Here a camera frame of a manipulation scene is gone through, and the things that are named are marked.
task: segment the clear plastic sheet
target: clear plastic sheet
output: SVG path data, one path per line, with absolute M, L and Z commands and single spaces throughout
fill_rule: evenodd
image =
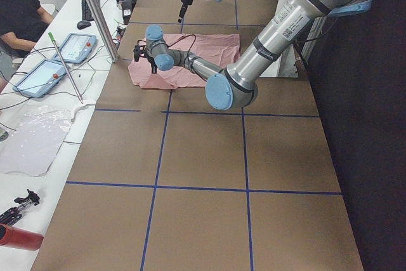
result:
M 70 126 L 70 110 L 49 105 L 25 109 L 17 131 L 10 132 L 0 151 L 1 173 L 40 176 L 48 171 Z

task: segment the grid line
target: grid line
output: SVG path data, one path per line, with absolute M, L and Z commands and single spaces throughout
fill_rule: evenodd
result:
M 244 167 L 246 172 L 246 196 L 247 196 L 247 222 L 248 222 L 248 239 L 249 239 L 249 263 L 251 271 L 254 271 L 254 253 L 252 250 L 252 227 L 251 227 L 251 205 L 249 200 L 249 173 L 248 173 L 248 156 L 247 156 L 247 137 L 246 137 L 246 120 L 244 117 L 244 108 L 241 108 L 242 123 L 242 143 L 244 146 Z
M 172 114 L 197 114 L 197 115 L 218 115 L 218 116 L 241 116 L 239 113 L 232 112 L 194 112 L 194 111 L 169 111 Z M 312 118 L 317 119 L 319 116 L 312 116 L 307 114 L 244 114 L 245 116 L 260 116 L 260 117 L 302 117 L 302 118 Z
M 167 190 L 205 190 L 210 192 L 249 192 L 249 193 L 273 193 L 273 194 L 296 194 L 296 195 L 342 195 L 340 192 L 322 192 L 307 190 L 257 190 L 246 188 L 219 188 L 219 187 L 187 187 L 176 185 L 148 185 L 148 184 L 130 184 L 130 183 L 107 183 L 107 182 L 84 182 L 67 180 L 66 184 L 73 185 L 94 185 L 100 187 L 133 187 L 133 188 L 156 188 Z
M 179 25 L 179 23 L 175 23 L 175 22 L 129 22 L 128 24 L 133 24 L 133 25 Z M 235 27 L 235 24 L 232 23 L 188 23 L 185 22 L 184 25 L 202 25 L 202 26 L 208 26 L 208 27 L 212 27 L 212 26 L 219 26 L 219 27 Z M 265 27 L 267 25 L 263 24 L 263 25 L 250 25 L 250 24 L 239 24 L 239 27 Z
M 169 94 L 169 100 L 167 103 L 167 114 L 165 118 L 165 126 L 164 126 L 164 132 L 162 134 L 162 141 L 160 144 L 160 152 L 159 152 L 159 159 L 158 159 L 158 165 L 157 165 L 157 174 L 155 176 L 155 183 L 154 183 L 154 191 L 152 193 L 152 200 L 151 200 L 151 208 L 150 208 L 150 215 L 148 219 L 148 225 L 147 225 L 147 232 L 145 234 L 145 242 L 144 242 L 144 250 L 142 253 L 142 260 L 141 260 L 141 267 L 140 271 L 144 270 L 144 264 L 145 264 L 145 257 L 147 255 L 147 247 L 148 247 L 148 239 L 150 235 L 150 229 L 151 229 L 151 222 L 152 222 L 152 214 L 154 212 L 154 205 L 155 205 L 155 196 L 157 193 L 157 186 L 158 186 L 158 179 L 159 179 L 159 171 L 160 171 L 160 162 L 162 160 L 162 153 L 164 151 L 164 145 L 165 145 L 165 136 L 166 136 L 166 129 L 167 129 L 167 122 L 169 120 L 169 109 L 171 108 L 171 100 L 172 100 L 172 90 L 171 93 Z
M 234 0 L 234 9 L 235 9 L 235 26 L 237 30 L 239 29 L 239 14 L 237 10 L 237 0 Z

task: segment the metal pole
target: metal pole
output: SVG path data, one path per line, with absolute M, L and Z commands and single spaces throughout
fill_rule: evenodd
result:
M 116 62 L 119 57 L 119 54 L 117 52 L 115 44 L 113 43 L 113 39 L 111 38 L 110 32 L 108 31 L 106 19 L 104 19 L 102 9 L 100 8 L 100 4 L 98 0 L 86 0 L 86 2 L 90 7 L 91 14 L 95 19 L 96 26 L 101 35 L 101 39 L 103 39 L 104 45 L 106 46 L 110 58 L 112 59 L 112 62 Z
M 72 83 L 72 86 L 73 86 L 74 89 L 75 89 L 77 98 L 79 99 L 79 101 L 80 101 L 81 103 L 83 103 L 83 97 L 82 97 L 82 95 L 81 95 L 81 92 L 79 91 L 79 88 L 76 86 L 76 83 L 75 83 L 75 81 L 74 81 L 74 78 L 72 77 L 72 74 L 70 74 L 69 67 L 67 66 L 67 64 L 65 63 L 65 60 L 64 60 L 63 57 L 62 57 L 61 51 L 59 51 L 58 45 L 56 44 L 56 41 L 55 41 L 55 39 L 53 38 L 52 33 L 49 32 L 48 35 L 49 35 L 49 38 L 51 39 L 51 42 L 52 42 L 53 46 L 55 47 L 56 53 L 58 53 L 59 60 L 62 62 L 63 68 L 65 68 L 66 74 L 68 75 L 69 80 L 70 80 L 70 82 Z

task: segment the label on robot arm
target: label on robot arm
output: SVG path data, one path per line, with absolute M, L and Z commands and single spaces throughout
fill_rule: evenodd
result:
M 272 19 L 277 24 L 277 27 L 293 12 L 293 10 L 293 5 L 285 3 L 284 7 Z
M 293 13 L 295 7 L 289 3 L 286 3 L 284 7 L 272 18 L 273 23 L 279 28 L 282 23 L 287 19 L 287 17 L 294 17 L 293 21 L 287 24 L 287 27 L 284 26 L 283 30 L 281 29 L 281 35 L 288 41 L 291 41 L 296 37 L 301 29 L 310 21 L 310 19 L 300 13 Z

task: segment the red cylinder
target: red cylinder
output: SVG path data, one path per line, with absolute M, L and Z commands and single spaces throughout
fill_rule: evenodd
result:
M 0 223 L 0 246 L 35 251 L 43 239 L 41 234 Z

